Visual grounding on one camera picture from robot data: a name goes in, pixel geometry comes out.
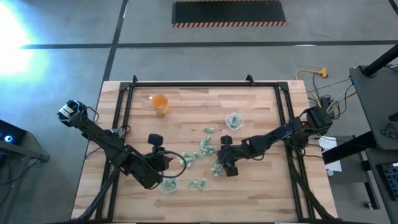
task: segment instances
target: wooden tabletop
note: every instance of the wooden tabletop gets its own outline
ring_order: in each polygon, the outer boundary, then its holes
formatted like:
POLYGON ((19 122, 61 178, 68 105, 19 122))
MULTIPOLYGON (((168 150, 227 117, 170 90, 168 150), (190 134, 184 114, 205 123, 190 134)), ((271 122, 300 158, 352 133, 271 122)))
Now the wooden tabletop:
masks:
MULTIPOLYGON (((309 107, 303 81, 288 81, 295 115, 309 107)), ((97 124, 110 129, 113 122, 120 82, 104 82, 99 98, 97 124)), ((119 125, 122 123, 126 97, 119 125)), ((210 143, 220 148, 220 137, 233 137, 236 144, 253 135, 266 134, 280 126, 275 92, 271 87, 145 87, 134 88, 126 136, 130 144, 142 153, 150 152, 148 134, 164 137, 163 147, 177 153, 192 155, 200 152, 199 142, 206 138, 204 127, 215 128, 210 143), (149 97, 164 94, 170 111, 155 115, 149 97), (244 126, 230 131, 224 118, 238 112, 244 126)), ((90 142, 87 153, 96 149, 90 142)), ((307 154, 321 155, 318 147, 308 147, 307 154)), ((133 176, 121 174, 114 211, 114 222, 274 222, 297 221, 290 175, 284 145, 274 144, 263 161, 240 160, 239 175, 213 177, 210 169, 216 155, 195 161, 179 178, 178 190, 164 194, 159 189, 144 189, 133 176), (203 191, 187 189, 188 180, 208 179, 203 191)), ((105 156, 102 150, 90 155, 84 163, 72 218, 78 217, 92 202, 101 185, 105 156)), ((178 160, 170 163, 167 173, 179 173, 178 160)), ((308 181, 312 192, 333 216, 337 216, 323 161, 305 157, 308 181)), ((303 193, 300 194, 306 211, 303 193)), ((104 215, 108 205, 104 206, 104 215)))

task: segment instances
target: orange cup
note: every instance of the orange cup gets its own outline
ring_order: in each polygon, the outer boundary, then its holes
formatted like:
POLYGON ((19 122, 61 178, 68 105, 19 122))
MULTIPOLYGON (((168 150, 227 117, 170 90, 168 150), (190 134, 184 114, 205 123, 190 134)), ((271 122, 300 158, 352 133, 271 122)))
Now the orange cup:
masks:
POLYGON ((165 95, 156 95, 152 99, 152 106, 156 114, 167 114, 169 111, 169 101, 165 95))

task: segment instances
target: yellow cable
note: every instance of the yellow cable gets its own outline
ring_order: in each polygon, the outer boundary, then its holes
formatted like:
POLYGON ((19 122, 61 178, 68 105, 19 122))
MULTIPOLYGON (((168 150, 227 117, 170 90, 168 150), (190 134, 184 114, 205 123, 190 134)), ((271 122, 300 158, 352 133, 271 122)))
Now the yellow cable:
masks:
MULTIPOLYGON (((313 71, 313 70, 306 70, 306 69, 300 69, 297 70, 296 73, 294 74, 294 77, 296 78, 296 80, 299 80, 299 78, 297 77, 297 75, 299 74, 299 72, 310 72, 310 73, 316 73, 319 74, 318 71, 313 71)), ((318 97, 313 94, 313 92, 311 90, 309 90, 308 88, 305 88, 309 93, 311 93, 311 95, 313 95, 313 97, 315 97, 315 100, 317 101, 318 105, 321 106, 321 103, 319 102, 318 97)))
POLYGON ((348 99, 348 98, 352 97, 352 96, 355 95, 355 94, 356 94, 356 91, 353 92, 353 93, 350 93, 348 96, 346 96, 346 97, 344 97, 343 99, 337 101, 337 103, 328 111, 328 113, 334 111, 334 110, 336 109, 336 107, 337 107, 341 102, 343 102, 345 99, 348 99))

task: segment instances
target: black floor mat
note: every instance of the black floor mat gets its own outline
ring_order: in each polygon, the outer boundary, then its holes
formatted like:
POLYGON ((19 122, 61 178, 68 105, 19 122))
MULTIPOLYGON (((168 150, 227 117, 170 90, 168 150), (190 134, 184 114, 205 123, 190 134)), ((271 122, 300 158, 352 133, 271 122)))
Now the black floor mat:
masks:
POLYGON ((286 26, 278 0, 191 0, 173 3, 172 27, 286 26))

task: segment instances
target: gray floor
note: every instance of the gray floor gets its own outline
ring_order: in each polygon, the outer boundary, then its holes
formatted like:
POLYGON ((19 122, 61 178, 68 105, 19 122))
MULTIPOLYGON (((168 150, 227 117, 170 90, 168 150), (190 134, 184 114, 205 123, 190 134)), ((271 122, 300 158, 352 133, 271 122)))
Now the gray floor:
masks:
MULTIPOLYGON (((13 15, 25 34, 13 29, 6 40, 15 44, 110 43, 122 0, 4 1, 0 12, 13 15)), ((130 1, 120 42, 392 40, 398 38, 398 17, 386 0, 283 0, 288 26, 263 28, 172 29, 169 0, 130 1)), ((348 78, 348 69, 366 65, 390 45, 327 47, 220 47, 118 49, 110 80, 291 80, 301 68, 328 69, 317 86, 348 78)), ((80 178, 85 141, 76 129, 57 121, 69 99, 95 107, 109 49, 7 50, 0 52, 0 119, 32 132, 51 154, 50 162, 34 167, 24 179, 11 223, 52 223, 68 220, 80 178)), ((300 74, 312 87, 312 75, 300 74)), ((320 90, 338 96, 350 85, 320 90)), ((369 127, 356 96, 335 121, 330 135, 362 134, 369 127)), ((362 207, 363 185, 332 184, 339 217, 388 223, 384 210, 362 207)))

